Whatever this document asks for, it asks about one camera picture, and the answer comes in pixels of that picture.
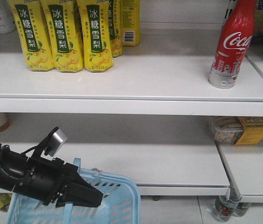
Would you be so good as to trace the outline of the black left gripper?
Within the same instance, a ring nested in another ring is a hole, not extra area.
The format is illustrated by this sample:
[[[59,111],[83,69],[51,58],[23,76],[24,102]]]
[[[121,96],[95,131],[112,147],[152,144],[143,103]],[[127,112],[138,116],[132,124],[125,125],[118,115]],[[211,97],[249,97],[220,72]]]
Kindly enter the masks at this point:
[[[24,166],[24,176],[18,179],[14,193],[24,195],[56,207],[66,204],[97,208],[103,200],[103,193],[86,183],[78,173],[79,167],[61,159],[35,160],[30,158]]]

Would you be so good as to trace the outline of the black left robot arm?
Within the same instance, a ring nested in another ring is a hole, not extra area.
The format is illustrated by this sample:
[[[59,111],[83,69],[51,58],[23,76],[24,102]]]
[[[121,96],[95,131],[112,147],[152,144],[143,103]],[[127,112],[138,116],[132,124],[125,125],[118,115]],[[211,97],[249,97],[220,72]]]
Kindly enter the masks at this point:
[[[47,206],[97,208],[103,194],[78,173],[78,166],[59,158],[47,160],[35,150],[31,157],[10,150],[0,143],[0,189],[40,201]]]

